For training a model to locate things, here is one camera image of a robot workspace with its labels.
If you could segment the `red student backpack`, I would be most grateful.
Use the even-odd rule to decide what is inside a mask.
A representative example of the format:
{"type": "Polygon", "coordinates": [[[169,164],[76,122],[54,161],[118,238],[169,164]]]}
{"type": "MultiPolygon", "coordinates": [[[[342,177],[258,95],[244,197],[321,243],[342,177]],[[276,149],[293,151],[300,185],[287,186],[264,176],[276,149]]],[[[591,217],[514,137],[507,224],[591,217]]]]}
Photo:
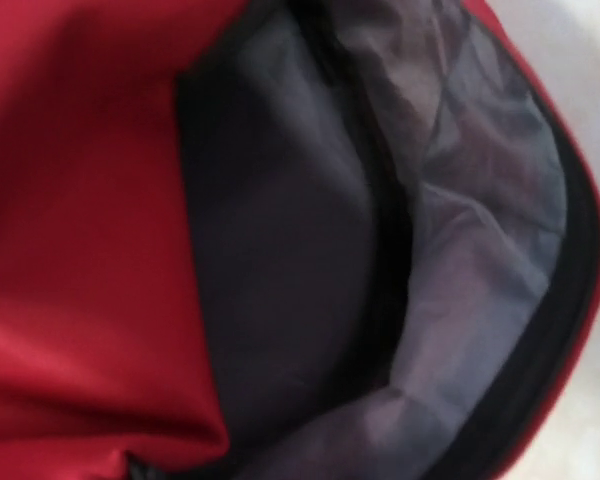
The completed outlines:
{"type": "Polygon", "coordinates": [[[0,1],[0,479],[494,479],[600,196],[483,1],[0,1]]]}

